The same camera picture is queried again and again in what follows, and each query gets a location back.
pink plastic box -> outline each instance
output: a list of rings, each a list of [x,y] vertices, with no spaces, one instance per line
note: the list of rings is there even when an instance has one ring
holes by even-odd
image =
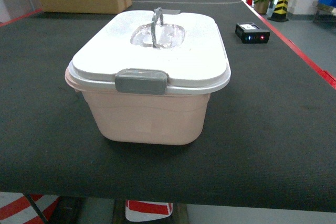
[[[108,139],[187,144],[202,131],[210,93],[228,84],[229,62],[212,18],[164,15],[154,48],[146,31],[152,17],[142,10],[117,15],[75,54],[65,79]]]

plant pot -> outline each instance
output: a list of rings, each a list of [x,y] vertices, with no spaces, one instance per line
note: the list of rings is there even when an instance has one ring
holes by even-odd
[[[269,1],[256,2],[254,4],[254,10],[259,14],[266,14],[268,9]]]

white lid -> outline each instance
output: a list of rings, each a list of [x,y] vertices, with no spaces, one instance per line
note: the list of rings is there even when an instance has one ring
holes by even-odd
[[[223,88],[230,79],[224,44],[214,20],[191,13],[163,15],[165,24],[185,29],[181,45],[171,49],[131,44],[133,32],[152,20],[151,11],[117,15],[73,57],[72,78],[86,87],[114,89],[116,73],[124,69],[163,71],[167,93],[200,94]]]

black felt surface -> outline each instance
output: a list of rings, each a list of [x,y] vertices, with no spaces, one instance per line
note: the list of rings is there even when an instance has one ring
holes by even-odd
[[[64,72],[114,16],[39,13],[0,28],[0,191],[335,212],[336,91],[274,33],[242,44],[236,23],[266,26],[239,0],[128,10],[159,6],[214,18],[226,47],[232,78],[212,94],[200,137],[104,138]]]

gray floor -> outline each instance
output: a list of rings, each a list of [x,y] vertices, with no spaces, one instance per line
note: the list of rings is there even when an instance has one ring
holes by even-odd
[[[336,26],[294,21],[270,23],[321,69],[336,77]],[[110,224],[113,200],[89,198],[77,224]],[[335,224],[336,213],[188,205],[190,224]]]
[[[286,38],[294,42],[322,70],[336,77],[336,25],[312,21],[269,21]]]

